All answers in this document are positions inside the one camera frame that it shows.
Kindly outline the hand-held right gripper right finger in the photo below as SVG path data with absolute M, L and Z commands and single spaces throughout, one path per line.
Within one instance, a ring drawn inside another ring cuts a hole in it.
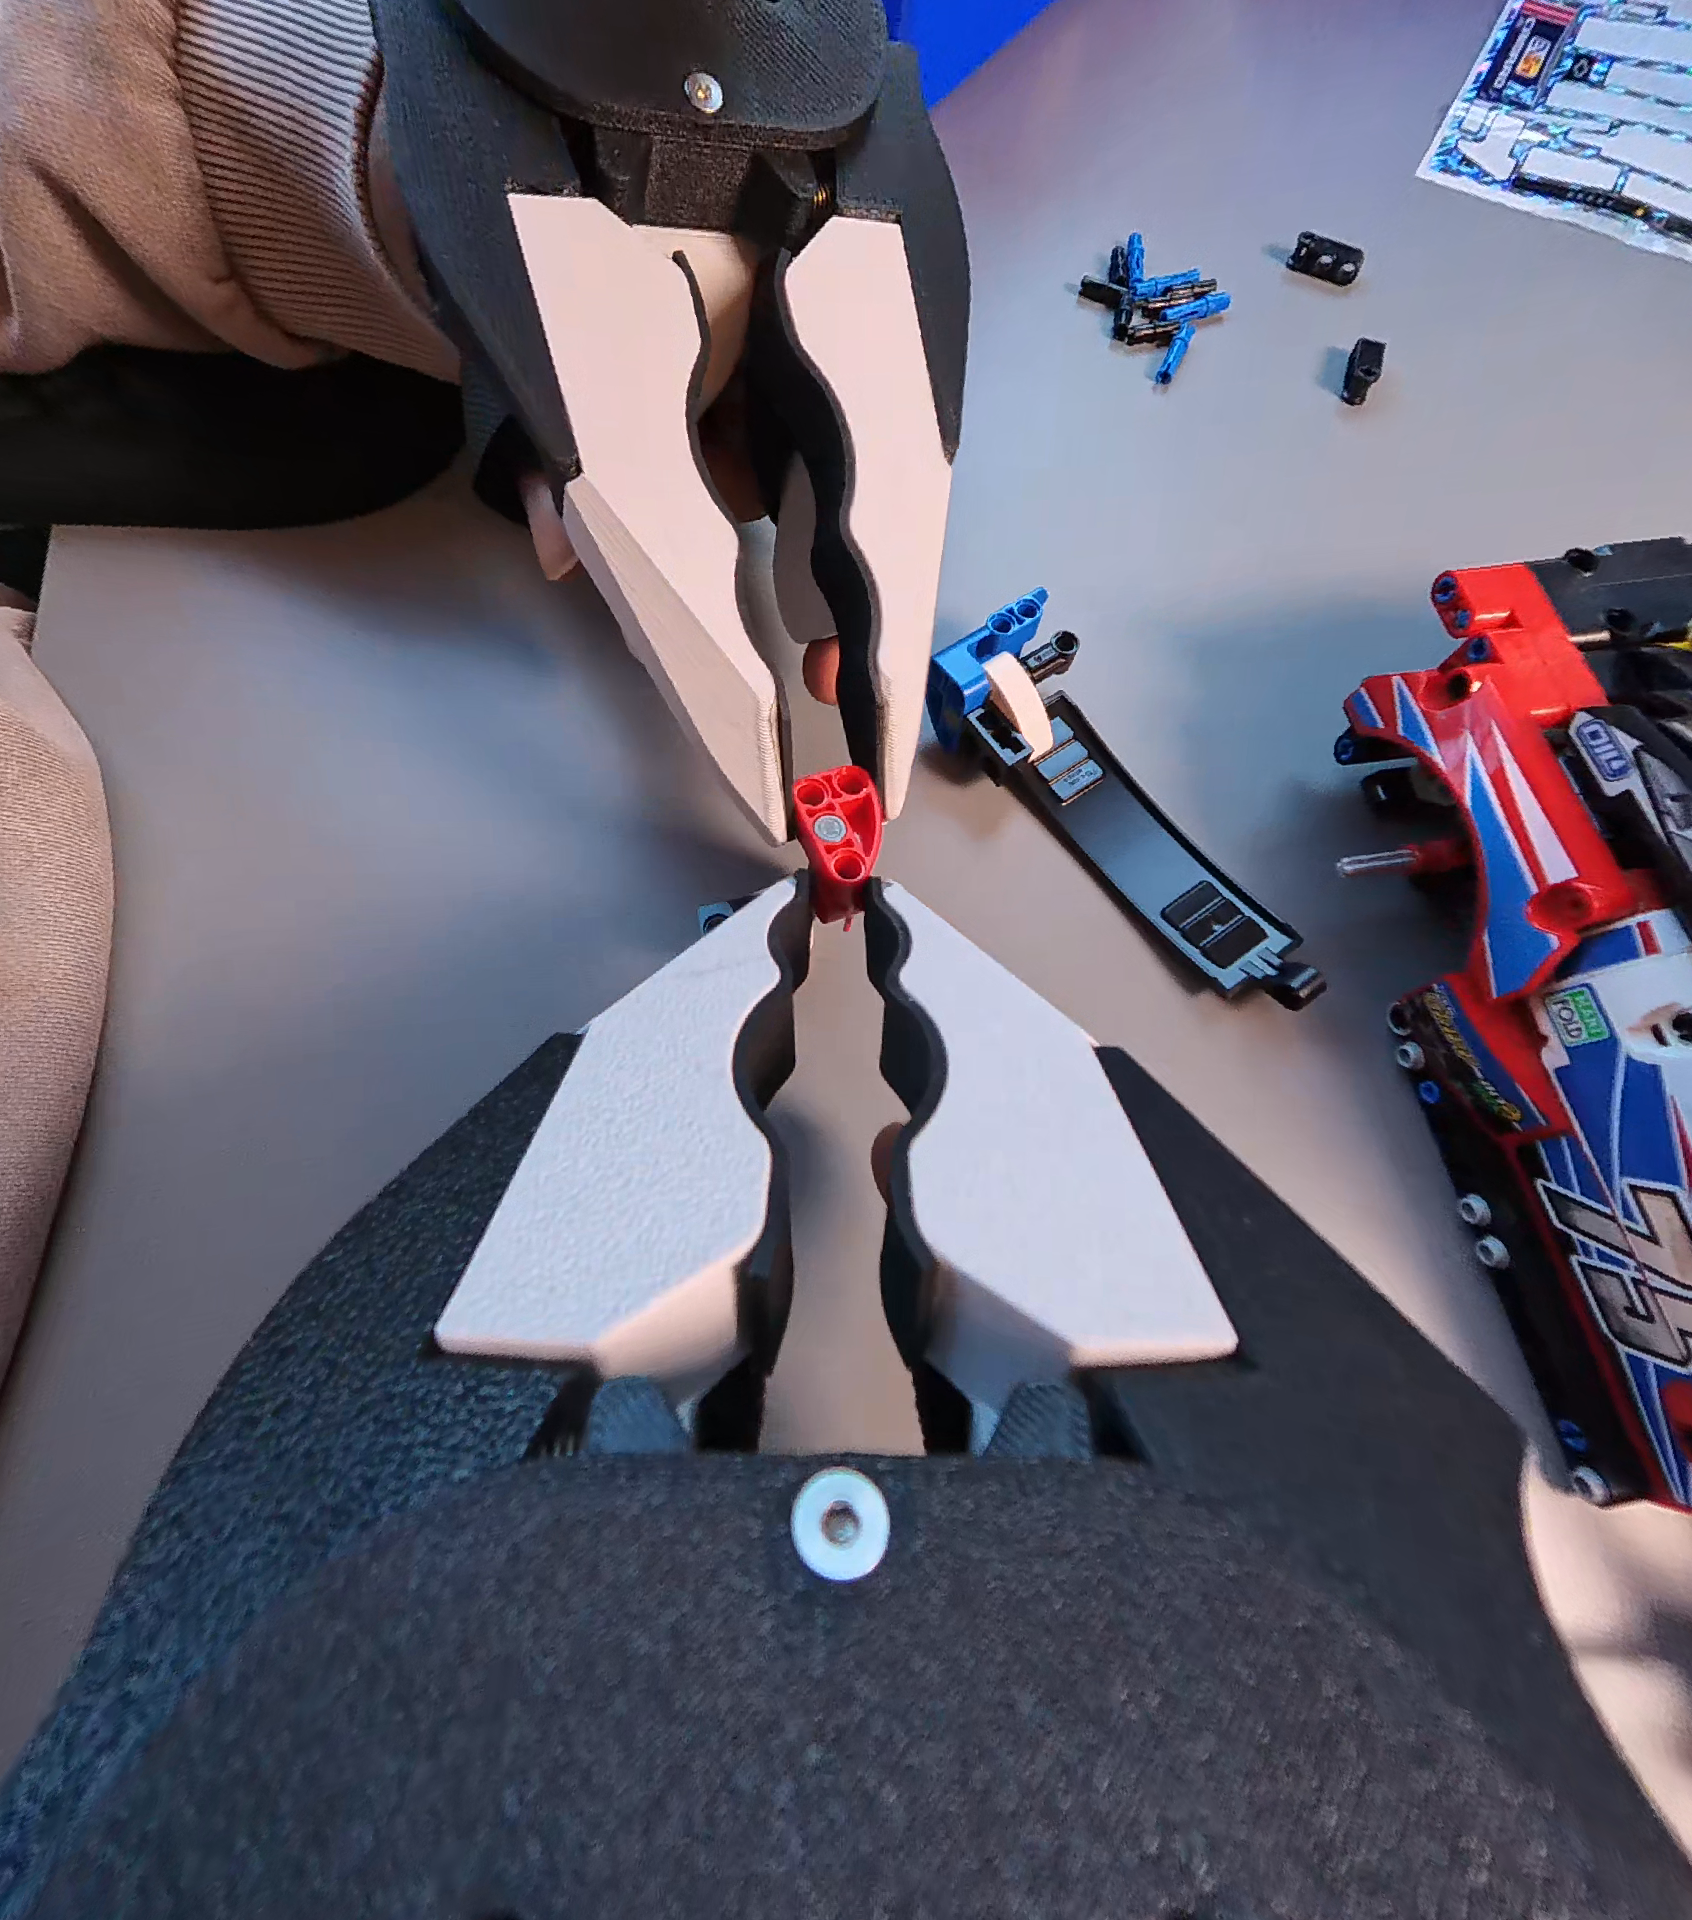
M 1093 1038 L 896 882 L 864 946 L 907 1109 L 880 1253 L 903 1358 L 995 1420 L 1015 1385 L 1233 1353 Z

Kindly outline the red lego piece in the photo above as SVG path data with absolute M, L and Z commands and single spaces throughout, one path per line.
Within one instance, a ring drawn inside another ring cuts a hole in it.
M 797 777 L 791 818 L 807 857 L 814 917 L 850 925 L 862 910 L 882 843 L 884 811 L 873 775 L 841 763 Z

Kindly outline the pile of blue lego pins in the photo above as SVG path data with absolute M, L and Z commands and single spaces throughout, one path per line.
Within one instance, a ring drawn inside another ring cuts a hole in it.
M 1082 274 L 1077 298 L 1111 312 L 1113 342 L 1122 347 L 1154 347 L 1161 354 L 1152 370 L 1154 385 L 1169 385 L 1200 322 L 1219 321 L 1232 306 L 1232 294 L 1217 287 L 1212 274 L 1189 273 L 1150 274 L 1145 266 L 1143 232 L 1134 228 L 1109 251 L 1109 266 L 1098 274 Z

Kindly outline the black forearm brace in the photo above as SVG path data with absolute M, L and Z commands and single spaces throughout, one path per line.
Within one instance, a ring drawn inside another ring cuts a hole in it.
M 459 392 L 344 354 L 88 347 L 0 370 L 0 523 L 264 528 L 395 504 L 454 459 Z

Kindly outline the black lego panel blue end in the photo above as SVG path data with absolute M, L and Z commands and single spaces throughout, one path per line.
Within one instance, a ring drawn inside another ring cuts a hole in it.
M 1301 1010 L 1326 987 L 1301 937 L 1214 866 L 1130 779 L 1082 708 L 1051 683 L 1077 637 L 1038 637 L 1045 591 L 1001 607 L 932 655 L 926 711 L 937 742 L 1010 788 L 1143 923 L 1221 996 L 1260 990 Z

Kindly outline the lego race car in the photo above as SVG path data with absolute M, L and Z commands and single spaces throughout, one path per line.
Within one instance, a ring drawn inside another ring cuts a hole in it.
M 1452 646 L 1335 742 L 1466 891 L 1466 965 L 1388 1008 L 1571 1479 L 1692 1512 L 1692 539 L 1446 569 Z

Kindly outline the blue plastic container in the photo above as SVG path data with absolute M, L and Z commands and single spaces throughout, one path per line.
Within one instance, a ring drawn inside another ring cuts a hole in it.
M 1049 6 L 1045 0 L 884 1 L 887 36 L 916 52 L 926 108 L 937 108 Z

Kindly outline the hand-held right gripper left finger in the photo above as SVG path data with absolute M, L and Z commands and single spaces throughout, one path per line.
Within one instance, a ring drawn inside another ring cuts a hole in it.
M 765 1107 L 793 1067 L 807 878 L 784 877 L 598 1013 L 433 1326 L 449 1353 L 766 1374 L 791 1296 Z

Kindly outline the person's left hand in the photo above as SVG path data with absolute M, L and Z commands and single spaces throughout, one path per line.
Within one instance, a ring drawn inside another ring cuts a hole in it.
M 708 472 L 727 507 L 740 521 L 761 518 L 765 500 L 747 434 L 743 377 L 740 374 L 733 374 L 727 388 L 701 413 L 697 433 Z M 802 646 L 802 676 L 807 690 L 816 701 L 834 706 L 837 703 L 839 644 L 832 610 L 811 573 L 804 521 L 791 511 L 802 496 L 797 480 L 800 473 L 791 472 L 772 544 L 772 587 L 786 633 Z M 576 566 L 576 552 L 553 505 L 548 477 L 534 466 L 520 475 L 520 504 L 545 578 L 562 578 Z

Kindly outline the shiny sticker sheet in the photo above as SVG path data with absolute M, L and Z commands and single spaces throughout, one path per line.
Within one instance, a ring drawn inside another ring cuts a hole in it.
M 1692 260 L 1692 1 L 1505 3 L 1416 179 Z

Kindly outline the person's left forearm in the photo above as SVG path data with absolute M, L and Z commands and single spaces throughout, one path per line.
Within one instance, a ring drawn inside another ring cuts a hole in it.
M 456 376 L 363 1 L 0 1 L 0 370 L 92 342 Z

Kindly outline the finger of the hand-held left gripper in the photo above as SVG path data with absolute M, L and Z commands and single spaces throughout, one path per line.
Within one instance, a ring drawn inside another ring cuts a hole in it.
M 951 489 L 901 227 L 823 223 L 779 266 L 775 321 L 850 756 L 894 814 L 919 750 Z
M 788 839 L 781 687 L 745 626 L 738 534 L 699 456 L 758 251 L 694 227 L 624 223 L 592 196 L 509 196 L 573 431 L 562 521 L 681 724 L 768 843 Z

